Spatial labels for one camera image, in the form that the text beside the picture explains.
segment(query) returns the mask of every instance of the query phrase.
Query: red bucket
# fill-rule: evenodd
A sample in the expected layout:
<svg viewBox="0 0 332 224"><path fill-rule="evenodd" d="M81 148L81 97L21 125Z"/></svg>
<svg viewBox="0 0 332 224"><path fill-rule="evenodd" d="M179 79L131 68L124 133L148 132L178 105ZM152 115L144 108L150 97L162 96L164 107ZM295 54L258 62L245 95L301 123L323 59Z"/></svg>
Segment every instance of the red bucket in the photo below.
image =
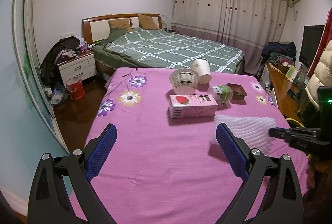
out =
<svg viewBox="0 0 332 224"><path fill-rule="evenodd" d="M69 95L72 100L79 100L85 95L82 79L78 77L69 79L66 82L66 89L69 91Z"/></svg>

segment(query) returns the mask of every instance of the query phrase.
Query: sliding glass door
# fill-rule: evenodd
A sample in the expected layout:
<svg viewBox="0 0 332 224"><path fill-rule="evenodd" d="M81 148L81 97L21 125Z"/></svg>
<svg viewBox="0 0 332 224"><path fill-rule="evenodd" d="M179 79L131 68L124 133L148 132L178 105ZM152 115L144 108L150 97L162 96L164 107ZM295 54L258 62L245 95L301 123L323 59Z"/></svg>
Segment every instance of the sliding glass door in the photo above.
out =
<svg viewBox="0 0 332 224"><path fill-rule="evenodd" d="M52 135L68 151L40 80L39 61L34 43L33 0L14 0L12 17L16 59L31 105L36 108Z"/></svg>
<svg viewBox="0 0 332 224"><path fill-rule="evenodd" d="M46 152L53 157L67 152L54 137L51 115L32 75L23 3L0 0L0 191L15 211L26 215L40 157Z"/></svg>

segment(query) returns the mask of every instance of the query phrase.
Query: barcode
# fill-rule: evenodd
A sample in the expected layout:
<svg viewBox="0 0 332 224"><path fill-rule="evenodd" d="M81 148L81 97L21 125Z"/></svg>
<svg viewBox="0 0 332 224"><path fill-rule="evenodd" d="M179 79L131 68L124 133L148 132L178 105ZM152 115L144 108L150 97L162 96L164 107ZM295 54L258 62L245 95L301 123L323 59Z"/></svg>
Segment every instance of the barcode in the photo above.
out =
<svg viewBox="0 0 332 224"><path fill-rule="evenodd" d="M173 118L181 118L181 114L182 114L182 108L179 109L174 108Z"/></svg>

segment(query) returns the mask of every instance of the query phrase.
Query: blue gripper pad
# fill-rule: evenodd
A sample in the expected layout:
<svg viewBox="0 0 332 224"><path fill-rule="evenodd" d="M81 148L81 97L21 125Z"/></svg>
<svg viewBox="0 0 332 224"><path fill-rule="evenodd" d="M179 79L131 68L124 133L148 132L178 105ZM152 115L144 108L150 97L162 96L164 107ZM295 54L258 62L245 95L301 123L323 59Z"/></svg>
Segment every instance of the blue gripper pad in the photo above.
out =
<svg viewBox="0 0 332 224"><path fill-rule="evenodd" d="M111 125L87 160L85 177L89 182L93 177L99 175L99 172L101 171L116 140L117 128L114 125Z"/></svg>
<svg viewBox="0 0 332 224"><path fill-rule="evenodd" d="M235 176L240 177L245 181L249 176L247 171L247 160L236 145L232 135L229 134L228 129L222 124L217 126L215 134Z"/></svg>

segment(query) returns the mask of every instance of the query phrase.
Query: white puffer jacket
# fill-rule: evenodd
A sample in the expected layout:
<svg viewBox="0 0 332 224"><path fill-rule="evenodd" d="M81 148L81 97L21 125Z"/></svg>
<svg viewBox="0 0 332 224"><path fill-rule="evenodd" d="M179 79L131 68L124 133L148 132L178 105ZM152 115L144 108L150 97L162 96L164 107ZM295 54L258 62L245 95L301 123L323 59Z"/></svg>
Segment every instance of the white puffer jacket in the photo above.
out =
<svg viewBox="0 0 332 224"><path fill-rule="evenodd" d="M317 89L320 86L332 86L332 40L323 51L314 74L305 88L310 101L317 110L319 110Z"/></svg>

